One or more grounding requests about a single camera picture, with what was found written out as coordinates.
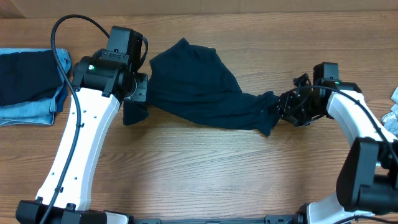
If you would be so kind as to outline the dark navy t-shirt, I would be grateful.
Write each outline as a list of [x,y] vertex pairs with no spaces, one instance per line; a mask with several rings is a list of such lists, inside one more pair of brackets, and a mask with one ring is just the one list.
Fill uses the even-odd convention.
[[272,91],[244,93],[213,48],[186,39],[150,60],[145,102],[125,102],[123,123],[136,124],[158,107],[193,123],[225,129],[258,129],[266,136],[280,120]]

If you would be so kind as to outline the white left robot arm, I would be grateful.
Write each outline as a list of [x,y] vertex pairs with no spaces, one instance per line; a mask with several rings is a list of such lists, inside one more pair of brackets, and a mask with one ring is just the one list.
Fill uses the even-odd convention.
[[146,100],[146,38],[114,26],[107,47],[83,57],[73,69],[68,122],[50,172],[33,201],[22,200],[19,223],[133,223],[134,218],[90,208],[93,177],[112,120],[121,105]]

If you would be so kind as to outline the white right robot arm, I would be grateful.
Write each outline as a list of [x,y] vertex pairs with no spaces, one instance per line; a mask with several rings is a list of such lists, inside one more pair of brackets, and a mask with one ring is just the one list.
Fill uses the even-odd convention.
[[382,216],[397,212],[397,137],[376,119],[357,84],[340,80],[336,63],[318,64],[312,77],[305,73],[293,83],[295,88],[277,102],[282,119],[296,127],[334,119],[350,150],[335,193],[302,205],[294,215],[268,216],[265,222],[387,223]]

